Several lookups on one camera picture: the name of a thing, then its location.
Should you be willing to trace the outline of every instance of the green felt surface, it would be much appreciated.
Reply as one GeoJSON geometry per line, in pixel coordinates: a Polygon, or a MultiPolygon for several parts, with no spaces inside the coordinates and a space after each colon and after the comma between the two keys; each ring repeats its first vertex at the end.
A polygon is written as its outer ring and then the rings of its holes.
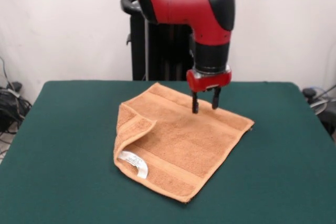
{"type": "Polygon", "coordinates": [[[151,84],[47,83],[0,165],[0,222],[336,223],[336,150],[290,83],[222,90],[222,108],[256,123],[189,204],[125,177],[112,159],[118,106],[151,84]]]}

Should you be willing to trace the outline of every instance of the white wall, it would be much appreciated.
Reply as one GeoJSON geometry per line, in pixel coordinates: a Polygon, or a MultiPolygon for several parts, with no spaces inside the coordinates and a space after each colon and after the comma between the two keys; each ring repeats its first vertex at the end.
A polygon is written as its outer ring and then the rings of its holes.
{"type": "MultiPolygon", "coordinates": [[[[48,80],[131,80],[120,0],[0,0],[0,54],[34,101],[48,80]]],[[[236,0],[234,80],[336,82],[336,0],[236,0]]]]}

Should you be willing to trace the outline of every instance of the wire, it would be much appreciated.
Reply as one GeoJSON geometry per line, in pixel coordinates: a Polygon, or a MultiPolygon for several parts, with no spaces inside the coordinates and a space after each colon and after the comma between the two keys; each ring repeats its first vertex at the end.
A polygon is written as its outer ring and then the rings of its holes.
{"type": "Polygon", "coordinates": [[[328,104],[324,103],[322,108],[320,108],[319,110],[315,111],[315,115],[321,114],[327,108],[327,106],[328,106],[328,104]]]}
{"type": "Polygon", "coordinates": [[[326,93],[326,91],[323,88],[321,88],[321,87],[310,87],[310,89],[315,89],[315,90],[321,91],[322,93],[326,93]]]}
{"type": "Polygon", "coordinates": [[[5,67],[5,61],[1,56],[0,56],[0,60],[2,61],[2,69],[3,69],[4,75],[5,75],[6,81],[13,88],[13,90],[15,90],[13,85],[11,84],[11,82],[8,80],[7,73],[6,73],[6,67],[5,67]]]}
{"type": "Polygon", "coordinates": [[[13,90],[9,90],[9,89],[0,89],[1,92],[7,92],[9,95],[12,95],[14,97],[15,103],[16,103],[16,110],[17,110],[17,114],[24,119],[25,117],[23,115],[20,114],[20,107],[19,107],[19,100],[17,95],[15,95],[15,91],[14,91],[14,87],[13,90]]]}
{"type": "Polygon", "coordinates": [[[14,121],[16,122],[20,121],[20,119],[16,118],[15,115],[13,115],[9,110],[0,108],[0,111],[6,113],[6,115],[12,118],[14,121]]]}
{"type": "Polygon", "coordinates": [[[17,131],[11,132],[9,130],[6,130],[4,133],[9,134],[9,135],[15,135],[17,133],[17,131]]]}
{"type": "Polygon", "coordinates": [[[5,143],[5,144],[9,144],[9,145],[12,144],[12,143],[10,143],[10,142],[7,142],[7,141],[5,141],[5,140],[2,140],[1,138],[0,138],[0,142],[3,142],[3,143],[5,143]]]}
{"type": "Polygon", "coordinates": [[[322,105],[322,104],[325,104],[325,103],[329,103],[329,102],[336,102],[336,99],[329,99],[329,100],[322,100],[322,101],[319,101],[319,102],[315,102],[313,104],[310,105],[311,108],[315,108],[316,106],[319,106],[319,105],[322,105]]]}
{"type": "Polygon", "coordinates": [[[334,86],[332,86],[330,89],[328,89],[327,91],[325,91],[324,93],[322,93],[322,94],[318,95],[317,97],[315,97],[315,99],[318,99],[318,98],[324,96],[325,94],[328,94],[334,88],[336,88],[336,84],[334,86]]]}
{"type": "Polygon", "coordinates": [[[3,152],[0,150],[0,155],[3,155],[4,153],[6,153],[8,151],[8,149],[4,150],[3,152]]]}

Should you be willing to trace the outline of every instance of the black cable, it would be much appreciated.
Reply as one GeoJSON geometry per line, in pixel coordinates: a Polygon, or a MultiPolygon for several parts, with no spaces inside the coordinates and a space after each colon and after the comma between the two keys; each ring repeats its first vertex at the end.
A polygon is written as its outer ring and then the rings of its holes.
{"type": "Polygon", "coordinates": [[[324,96],[325,94],[328,94],[328,93],[329,93],[331,90],[333,90],[334,88],[336,88],[336,84],[335,84],[334,86],[332,86],[330,89],[326,90],[324,93],[322,93],[322,94],[318,95],[317,97],[315,97],[314,99],[316,100],[316,99],[318,99],[318,98],[324,96]]]}
{"type": "Polygon", "coordinates": [[[2,140],[1,138],[0,138],[0,142],[3,142],[3,143],[5,143],[5,144],[9,144],[9,145],[12,144],[12,143],[10,143],[10,142],[7,142],[7,141],[5,141],[5,140],[2,140]]]}
{"type": "Polygon", "coordinates": [[[4,76],[9,87],[9,89],[0,88],[0,133],[15,135],[16,131],[10,131],[9,128],[16,123],[16,128],[19,129],[32,105],[15,92],[13,84],[8,80],[5,61],[2,57],[0,61],[3,63],[4,76]]]}
{"type": "Polygon", "coordinates": [[[4,150],[3,152],[0,152],[0,155],[6,153],[8,151],[8,149],[4,150]]]}
{"type": "Polygon", "coordinates": [[[7,80],[8,84],[9,84],[10,86],[12,86],[12,84],[9,82],[8,77],[7,77],[6,68],[5,68],[5,61],[4,61],[4,59],[3,59],[1,56],[0,56],[0,60],[2,61],[2,70],[3,70],[3,72],[4,72],[4,75],[5,75],[5,77],[6,77],[6,80],[7,80]]]}

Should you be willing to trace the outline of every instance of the cable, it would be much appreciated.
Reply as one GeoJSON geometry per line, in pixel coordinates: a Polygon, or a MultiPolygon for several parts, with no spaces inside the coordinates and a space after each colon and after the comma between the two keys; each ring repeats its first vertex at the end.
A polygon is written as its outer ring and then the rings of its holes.
{"type": "Polygon", "coordinates": [[[10,143],[10,142],[7,142],[7,141],[5,141],[5,140],[2,140],[1,138],[0,138],[0,142],[3,142],[3,143],[5,143],[5,144],[9,144],[9,145],[12,144],[12,143],[10,143]]]}
{"type": "Polygon", "coordinates": [[[16,131],[9,131],[9,128],[16,123],[16,128],[19,129],[32,105],[15,92],[15,87],[6,73],[5,61],[2,57],[0,61],[3,64],[4,78],[8,83],[8,88],[0,88],[0,132],[14,135],[16,131]]]}
{"type": "Polygon", "coordinates": [[[3,69],[3,72],[4,72],[4,75],[5,75],[5,78],[6,78],[7,82],[13,88],[13,90],[15,90],[13,85],[11,84],[11,82],[8,80],[7,73],[6,73],[6,68],[5,68],[5,61],[1,56],[0,56],[0,60],[2,61],[2,69],[3,69]]]}
{"type": "Polygon", "coordinates": [[[326,91],[325,91],[323,88],[321,88],[321,87],[310,87],[310,89],[319,90],[319,91],[321,91],[322,93],[325,93],[325,92],[326,92],[326,91]]]}
{"type": "Polygon", "coordinates": [[[315,97],[315,99],[318,99],[318,98],[324,96],[325,94],[329,93],[334,88],[336,88],[336,84],[334,86],[332,86],[330,89],[328,89],[327,91],[325,91],[324,93],[322,93],[322,94],[318,95],[317,97],[315,97]]]}
{"type": "Polygon", "coordinates": [[[315,115],[321,114],[327,108],[327,106],[328,106],[327,103],[324,103],[322,108],[320,108],[319,110],[315,111],[315,115]]]}
{"type": "Polygon", "coordinates": [[[315,102],[313,104],[310,105],[311,108],[315,108],[316,106],[319,106],[319,105],[322,105],[322,104],[325,104],[325,103],[329,103],[329,102],[336,102],[336,99],[330,99],[330,100],[322,100],[322,101],[319,101],[319,102],[315,102]]]}
{"type": "Polygon", "coordinates": [[[8,151],[8,149],[4,150],[3,152],[0,150],[0,156],[3,155],[4,153],[6,153],[8,151]]]}

